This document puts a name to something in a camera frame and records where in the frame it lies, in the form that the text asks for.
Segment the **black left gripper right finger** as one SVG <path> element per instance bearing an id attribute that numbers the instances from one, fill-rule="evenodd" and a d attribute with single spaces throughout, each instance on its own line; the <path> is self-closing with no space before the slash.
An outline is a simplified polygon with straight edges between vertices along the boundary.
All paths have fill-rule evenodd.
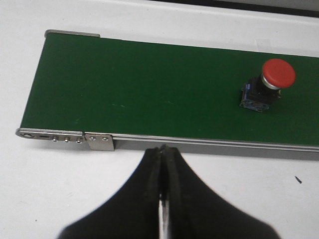
<path id="1" fill-rule="evenodd" d="M 165 226 L 169 239 L 278 239 L 267 223 L 210 189 L 177 148 L 161 148 L 165 177 Z"/>

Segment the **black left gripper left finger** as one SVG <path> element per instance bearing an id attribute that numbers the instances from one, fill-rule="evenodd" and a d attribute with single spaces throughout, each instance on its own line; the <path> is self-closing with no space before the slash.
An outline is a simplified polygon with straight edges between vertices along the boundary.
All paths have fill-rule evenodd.
<path id="1" fill-rule="evenodd" d="M 67 226 L 61 239 L 158 239 L 159 148 L 147 149 L 126 183 L 102 206 Z"/>

